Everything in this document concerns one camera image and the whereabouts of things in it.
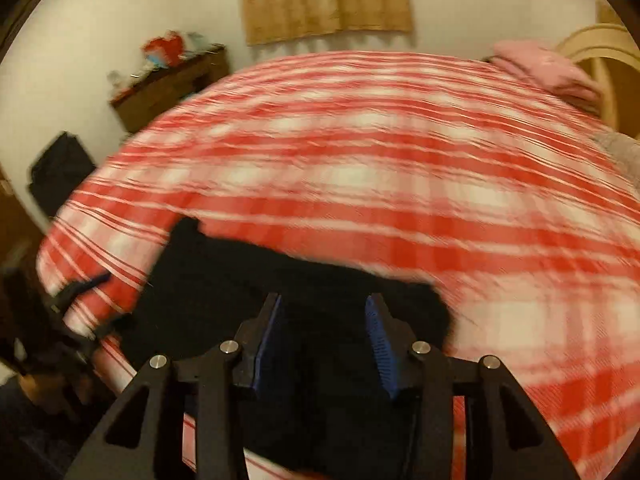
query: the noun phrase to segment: bedsheet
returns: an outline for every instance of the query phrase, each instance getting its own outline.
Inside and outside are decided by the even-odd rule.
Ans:
[[[130,310],[181,215],[206,234],[433,283],[448,352],[496,354],[581,476],[640,425],[640,210],[598,120],[490,64],[331,52],[273,60],[157,118],[73,193],[38,256],[49,292],[113,279],[67,322]],[[114,342],[98,358],[122,389]],[[456,413],[454,476],[462,476]],[[193,464],[193,421],[184,454]],[[288,473],[247,453],[252,478]]]

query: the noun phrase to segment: wall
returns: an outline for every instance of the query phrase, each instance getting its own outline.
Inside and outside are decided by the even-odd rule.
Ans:
[[[0,164],[36,222],[28,167],[62,130],[100,163],[124,130],[106,75],[139,68],[140,45],[179,28],[176,0],[43,0],[0,64]]]
[[[260,60],[322,50],[416,50],[481,58],[504,38],[540,38],[553,45],[594,23],[594,0],[412,0],[415,34],[344,33],[247,47],[238,0],[180,0],[185,26],[229,46],[234,69]]]

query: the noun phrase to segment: person's hand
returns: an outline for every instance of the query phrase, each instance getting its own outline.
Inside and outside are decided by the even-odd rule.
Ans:
[[[18,383],[27,399],[47,415],[65,413],[71,421],[77,422],[79,420],[78,414],[75,413],[63,394],[68,381],[62,374],[20,376]],[[72,386],[82,404],[86,405],[91,402],[93,384],[88,376],[80,377]]]

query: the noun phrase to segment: metal screw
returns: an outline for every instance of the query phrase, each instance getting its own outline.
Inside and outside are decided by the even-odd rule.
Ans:
[[[482,364],[489,368],[489,370],[495,370],[496,368],[500,368],[502,363],[495,355],[487,355],[482,359]]]
[[[237,352],[239,348],[240,345],[233,339],[220,343],[220,350],[222,350],[225,354],[233,354],[234,352]]]
[[[411,345],[411,350],[419,355],[424,355],[431,352],[431,345],[425,341],[416,341]]]
[[[166,364],[166,357],[164,357],[163,355],[154,355],[151,359],[149,359],[149,364],[156,370],[158,368],[162,368]]]

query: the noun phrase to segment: bed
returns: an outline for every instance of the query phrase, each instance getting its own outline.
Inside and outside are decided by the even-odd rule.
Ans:
[[[59,211],[38,272],[49,292],[112,273],[68,316],[87,331],[134,307],[171,227],[193,216],[208,235],[432,283],[455,318],[447,352],[500,356],[581,476],[601,479],[640,426],[640,210],[591,140],[604,128],[479,61],[273,60],[108,158]],[[134,374],[113,340],[98,364],[119,390]],[[185,436],[193,465],[188,418]],[[287,478],[247,457],[252,478]]]

